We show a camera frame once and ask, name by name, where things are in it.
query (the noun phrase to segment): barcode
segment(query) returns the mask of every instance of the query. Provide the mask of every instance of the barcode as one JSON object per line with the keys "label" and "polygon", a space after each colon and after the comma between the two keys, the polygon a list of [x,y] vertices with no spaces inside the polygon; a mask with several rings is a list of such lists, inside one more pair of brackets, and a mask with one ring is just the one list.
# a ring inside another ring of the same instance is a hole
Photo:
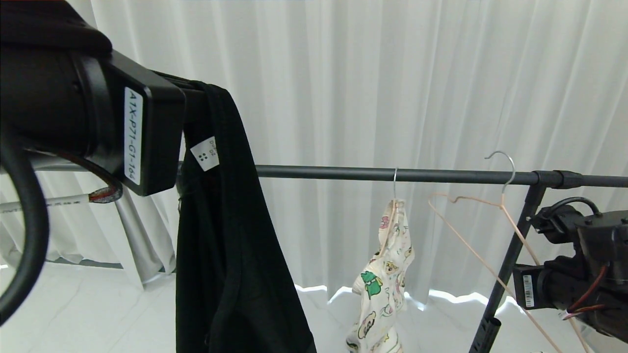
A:
{"label": "barcode", "polygon": [[526,296],[526,308],[532,308],[534,306],[534,286],[530,274],[523,276],[523,291]]}

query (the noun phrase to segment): black pants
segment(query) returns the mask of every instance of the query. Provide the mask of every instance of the black pants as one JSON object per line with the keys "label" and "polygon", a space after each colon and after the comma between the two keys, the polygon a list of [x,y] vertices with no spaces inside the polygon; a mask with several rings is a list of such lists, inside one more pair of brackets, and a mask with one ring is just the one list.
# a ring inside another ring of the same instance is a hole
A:
{"label": "black pants", "polygon": [[[184,128],[176,350],[315,353],[236,105],[226,90],[194,84],[208,114]],[[203,171],[190,148],[211,136],[220,165]]]}

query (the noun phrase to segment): hanger hook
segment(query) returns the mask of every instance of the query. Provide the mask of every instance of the hanger hook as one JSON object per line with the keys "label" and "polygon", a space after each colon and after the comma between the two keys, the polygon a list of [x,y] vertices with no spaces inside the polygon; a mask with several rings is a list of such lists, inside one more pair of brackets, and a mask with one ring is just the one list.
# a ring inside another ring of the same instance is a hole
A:
{"label": "hanger hook", "polygon": [[394,176],[392,177],[392,197],[397,200],[397,170],[398,167],[394,167]]}
{"label": "hanger hook", "polygon": [[488,156],[488,157],[484,157],[484,159],[485,159],[485,160],[491,159],[491,158],[492,158],[492,157],[493,157],[496,153],[501,153],[502,155],[504,155],[504,156],[508,157],[508,160],[511,162],[511,166],[512,166],[512,175],[511,175],[511,178],[510,178],[510,179],[508,179],[508,181],[507,181],[507,182],[504,184],[504,186],[502,187],[502,193],[504,193],[504,192],[506,191],[506,187],[507,187],[508,185],[510,185],[510,183],[512,183],[512,181],[514,180],[514,174],[515,174],[515,172],[516,172],[516,168],[514,167],[514,161],[512,160],[512,158],[511,158],[511,157],[510,157],[510,156],[509,156],[506,152],[503,152],[503,151],[495,151],[495,152],[491,153],[491,154],[490,154],[490,156]]}

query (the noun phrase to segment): curtain fold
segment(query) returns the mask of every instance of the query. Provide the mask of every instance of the curtain fold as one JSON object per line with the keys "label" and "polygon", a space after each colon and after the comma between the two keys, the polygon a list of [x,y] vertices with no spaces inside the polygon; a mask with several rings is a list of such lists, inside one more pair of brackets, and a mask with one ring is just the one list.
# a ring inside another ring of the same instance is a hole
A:
{"label": "curtain fold", "polygon": [[[628,175],[625,1],[73,0],[114,48],[145,67],[226,88],[257,164]],[[89,192],[82,173],[39,173],[47,196]],[[2,179],[2,202],[15,200]],[[388,182],[263,179],[295,283],[350,286],[377,248]],[[506,189],[517,217],[525,187]],[[432,192],[499,200],[497,185],[398,183],[414,229],[408,292],[488,295],[494,279],[427,205]],[[628,208],[626,189],[550,190]],[[49,258],[122,263],[134,283],[173,269],[174,190],[51,210]],[[437,206],[497,268],[512,236],[499,210]],[[577,208],[586,213],[585,208]],[[128,215],[136,214],[141,223]],[[3,215],[5,244],[21,217]],[[542,260],[570,254],[533,231]],[[19,252],[20,245],[14,248]],[[519,260],[532,263],[522,253]]]}

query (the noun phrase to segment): white backdrop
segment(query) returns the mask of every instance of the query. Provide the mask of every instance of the white backdrop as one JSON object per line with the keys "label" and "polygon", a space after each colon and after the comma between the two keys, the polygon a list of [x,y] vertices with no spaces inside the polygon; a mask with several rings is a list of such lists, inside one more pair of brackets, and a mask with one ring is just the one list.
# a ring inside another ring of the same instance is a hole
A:
{"label": "white backdrop", "polygon": [[[628,175],[626,1],[71,3],[142,65],[229,90],[258,164],[508,170],[503,156],[483,159],[502,149],[519,171]],[[39,176],[49,197],[100,185],[85,173]],[[327,285],[330,295],[350,286],[376,249],[391,183],[262,183],[295,282]],[[3,176],[2,202],[16,200],[9,184]],[[407,280],[416,299],[429,288],[488,295],[494,282],[436,219],[427,195],[498,200],[500,190],[398,183],[417,250]],[[515,216],[526,188],[506,193]],[[608,188],[552,190],[543,205],[579,195],[604,211],[628,208],[628,191]],[[174,267],[176,200],[170,190],[51,209],[49,258],[121,263],[139,286]],[[500,265],[512,229],[498,210],[439,208]],[[15,259],[21,217],[1,220],[1,253]],[[534,233],[530,240],[541,260],[570,254]]]}

